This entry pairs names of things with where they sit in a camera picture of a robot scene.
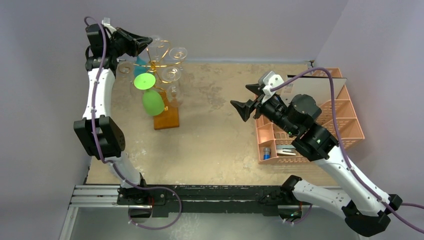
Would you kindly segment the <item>clear wine glass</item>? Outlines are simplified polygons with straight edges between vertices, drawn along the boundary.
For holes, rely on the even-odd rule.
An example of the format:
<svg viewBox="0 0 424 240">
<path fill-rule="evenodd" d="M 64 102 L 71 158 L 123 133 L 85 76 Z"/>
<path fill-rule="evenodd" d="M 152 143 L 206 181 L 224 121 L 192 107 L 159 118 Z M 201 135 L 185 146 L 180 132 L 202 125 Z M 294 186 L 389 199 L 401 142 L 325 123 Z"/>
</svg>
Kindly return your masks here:
<svg viewBox="0 0 424 240">
<path fill-rule="evenodd" d="M 182 79 L 183 74 L 178 67 L 169 66 L 162 70 L 161 80 L 165 84 L 167 100 L 175 108 L 183 103 L 184 94 L 180 85 Z"/>
<path fill-rule="evenodd" d="M 134 72 L 134 65 L 129 61 L 120 62 L 118 65 L 118 70 L 120 73 L 125 75 L 132 74 Z"/>
<path fill-rule="evenodd" d="M 188 51 L 185 47 L 173 47 L 169 51 L 169 57 L 177 62 L 182 62 L 186 59 Z"/>
<path fill-rule="evenodd" d="M 158 62 L 162 58 L 165 42 L 159 35 L 151 35 L 150 38 L 152 42 L 147 47 L 148 55 L 151 61 Z"/>
</svg>

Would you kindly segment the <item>blue plastic goblet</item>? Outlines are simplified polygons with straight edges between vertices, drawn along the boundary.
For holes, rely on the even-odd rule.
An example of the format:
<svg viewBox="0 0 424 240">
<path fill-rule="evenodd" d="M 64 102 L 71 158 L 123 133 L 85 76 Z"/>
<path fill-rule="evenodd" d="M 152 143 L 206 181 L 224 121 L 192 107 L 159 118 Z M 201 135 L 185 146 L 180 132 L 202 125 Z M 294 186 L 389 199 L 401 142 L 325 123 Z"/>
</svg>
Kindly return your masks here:
<svg viewBox="0 0 424 240">
<path fill-rule="evenodd" d="M 148 68 L 145 67 L 146 61 L 144 61 L 140 56 L 137 56 L 135 59 L 135 65 L 134 65 L 134 77 L 137 77 L 140 74 L 144 74 L 148 71 Z"/>
</svg>

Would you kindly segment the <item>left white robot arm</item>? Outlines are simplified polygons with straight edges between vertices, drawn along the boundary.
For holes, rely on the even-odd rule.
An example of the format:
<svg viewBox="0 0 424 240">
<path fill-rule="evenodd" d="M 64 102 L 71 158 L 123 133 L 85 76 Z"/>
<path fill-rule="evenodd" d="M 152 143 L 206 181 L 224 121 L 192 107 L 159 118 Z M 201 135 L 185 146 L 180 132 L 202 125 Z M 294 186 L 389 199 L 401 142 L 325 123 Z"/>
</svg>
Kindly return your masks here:
<svg viewBox="0 0 424 240">
<path fill-rule="evenodd" d="M 117 175 L 119 195 L 142 205 L 149 199 L 148 186 L 125 153 L 126 139 L 111 117 L 111 100 L 118 58 L 124 54 L 138 56 L 153 40 L 98 23 L 88 25 L 85 31 L 89 41 L 85 51 L 89 90 L 82 119 L 73 123 L 73 130 L 87 154 Z"/>
</svg>

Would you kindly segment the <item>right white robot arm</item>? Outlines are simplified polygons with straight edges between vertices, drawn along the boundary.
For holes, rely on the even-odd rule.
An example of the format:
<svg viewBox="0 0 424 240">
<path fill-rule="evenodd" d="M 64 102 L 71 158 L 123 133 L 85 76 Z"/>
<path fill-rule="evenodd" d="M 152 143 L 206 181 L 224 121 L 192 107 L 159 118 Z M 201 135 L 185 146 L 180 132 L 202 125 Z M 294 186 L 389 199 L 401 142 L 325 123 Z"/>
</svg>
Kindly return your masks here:
<svg viewBox="0 0 424 240">
<path fill-rule="evenodd" d="M 243 121 L 263 116 L 293 138 L 292 146 L 308 161 L 327 172 L 343 189 L 336 193 L 291 175 L 281 186 L 280 196 L 288 204 L 296 200 L 319 206 L 341 217 L 349 228 L 364 237 L 385 231 L 390 214 L 402 204 L 396 194 L 388 194 L 372 184 L 345 155 L 341 143 L 317 123 L 321 109 L 307 94 L 297 94 L 290 104 L 279 96 L 266 98 L 265 86 L 248 84 L 256 99 L 231 101 Z"/>
</svg>

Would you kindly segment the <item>green plastic goblet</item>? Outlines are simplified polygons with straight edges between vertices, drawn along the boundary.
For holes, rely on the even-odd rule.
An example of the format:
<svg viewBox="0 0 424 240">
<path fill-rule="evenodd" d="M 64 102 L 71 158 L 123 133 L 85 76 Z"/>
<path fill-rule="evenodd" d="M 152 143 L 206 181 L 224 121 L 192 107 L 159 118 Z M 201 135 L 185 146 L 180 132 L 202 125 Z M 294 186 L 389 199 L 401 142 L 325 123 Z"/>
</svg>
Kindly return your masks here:
<svg viewBox="0 0 424 240">
<path fill-rule="evenodd" d="M 150 116 L 158 116 L 165 109 L 165 103 L 161 95 L 154 90 L 156 78 L 151 73 L 142 73 L 135 77 L 134 86 L 143 91 L 142 105 L 145 112 Z"/>
</svg>

